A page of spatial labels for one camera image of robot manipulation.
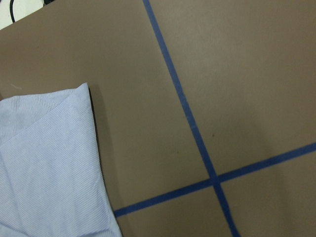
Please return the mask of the light blue striped shirt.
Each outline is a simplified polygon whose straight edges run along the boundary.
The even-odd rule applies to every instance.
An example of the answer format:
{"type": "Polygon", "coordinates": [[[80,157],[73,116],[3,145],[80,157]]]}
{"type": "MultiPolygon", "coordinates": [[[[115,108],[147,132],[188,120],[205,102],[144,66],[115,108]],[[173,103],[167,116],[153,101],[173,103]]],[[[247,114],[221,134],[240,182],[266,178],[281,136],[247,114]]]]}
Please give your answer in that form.
{"type": "Polygon", "coordinates": [[[88,85],[0,102],[0,234],[119,237],[88,85]]]}

